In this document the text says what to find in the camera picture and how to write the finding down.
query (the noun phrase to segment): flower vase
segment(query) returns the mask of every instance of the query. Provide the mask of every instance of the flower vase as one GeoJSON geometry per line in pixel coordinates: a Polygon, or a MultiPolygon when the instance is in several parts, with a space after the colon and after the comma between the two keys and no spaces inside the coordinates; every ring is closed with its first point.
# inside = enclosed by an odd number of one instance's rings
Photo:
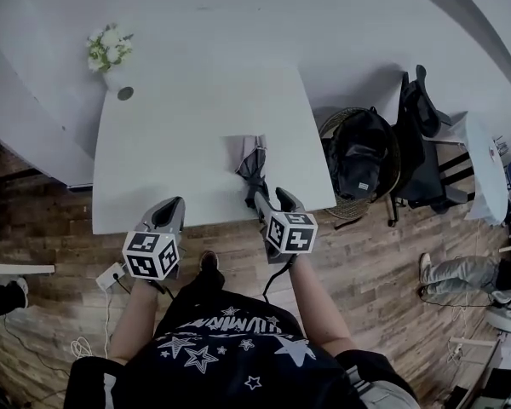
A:
{"type": "Polygon", "coordinates": [[[118,92],[121,88],[126,86],[123,76],[123,72],[117,66],[113,66],[107,72],[102,73],[106,87],[108,91],[111,92],[118,92]]]}

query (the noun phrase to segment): power socket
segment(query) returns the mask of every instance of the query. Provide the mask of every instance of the power socket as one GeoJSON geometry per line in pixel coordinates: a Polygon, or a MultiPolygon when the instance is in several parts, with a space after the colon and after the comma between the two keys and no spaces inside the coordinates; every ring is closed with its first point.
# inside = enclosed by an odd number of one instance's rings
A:
{"type": "Polygon", "coordinates": [[[107,290],[110,286],[116,283],[119,279],[121,279],[125,275],[121,264],[116,262],[109,269],[107,269],[104,273],[102,273],[99,277],[96,278],[96,284],[103,291],[107,290]]]}

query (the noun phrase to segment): black sleeve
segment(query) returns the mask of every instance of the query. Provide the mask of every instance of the black sleeve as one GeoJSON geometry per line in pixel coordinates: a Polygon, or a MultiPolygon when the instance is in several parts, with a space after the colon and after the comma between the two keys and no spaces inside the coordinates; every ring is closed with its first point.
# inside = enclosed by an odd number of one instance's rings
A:
{"type": "Polygon", "coordinates": [[[364,350],[348,350],[338,354],[335,359],[345,370],[357,366],[359,376],[366,382],[384,380],[393,383],[407,391],[416,400],[415,393],[409,384],[395,372],[386,356],[364,350]]]}
{"type": "Polygon", "coordinates": [[[113,360],[95,357],[76,360],[70,370],[64,409],[104,409],[105,387],[112,395],[122,370],[123,366],[113,360]]]}

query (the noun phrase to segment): t-shirt with star print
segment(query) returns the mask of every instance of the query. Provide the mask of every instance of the t-shirt with star print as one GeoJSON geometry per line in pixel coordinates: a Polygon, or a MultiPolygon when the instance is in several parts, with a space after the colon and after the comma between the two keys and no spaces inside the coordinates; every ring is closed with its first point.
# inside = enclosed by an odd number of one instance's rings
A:
{"type": "Polygon", "coordinates": [[[65,409],[354,409],[366,407],[359,384],[377,381],[404,392],[410,405],[402,407],[416,406],[384,356],[349,350],[334,358],[305,339],[281,308],[223,291],[182,315],[165,316],[153,340],[125,366],[95,357],[74,362],[65,409]],[[355,366],[359,383],[348,373],[355,366]]]}

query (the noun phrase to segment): wicker basket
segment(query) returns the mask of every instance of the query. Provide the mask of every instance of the wicker basket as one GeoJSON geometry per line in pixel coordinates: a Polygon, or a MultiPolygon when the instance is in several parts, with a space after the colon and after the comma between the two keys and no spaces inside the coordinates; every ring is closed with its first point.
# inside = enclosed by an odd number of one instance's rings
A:
{"type": "MultiPolygon", "coordinates": [[[[335,128],[342,124],[344,120],[363,111],[367,111],[367,109],[364,109],[363,107],[347,107],[346,109],[342,109],[335,113],[320,126],[318,131],[320,138],[323,138],[329,133],[332,134],[333,131],[335,131],[335,128]]],[[[371,203],[374,203],[376,200],[388,195],[397,184],[401,166],[399,145],[390,125],[383,118],[382,123],[383,128],[388,134],[388,156],[382,161],[378,176],[379,183],[375,192],[367,199],[344,199],[343,197],[339,197],[335,194],[337,206],[326,209],[331,215],[341,218],[347,222],[355,222],[367,213],[371,203]]]]}

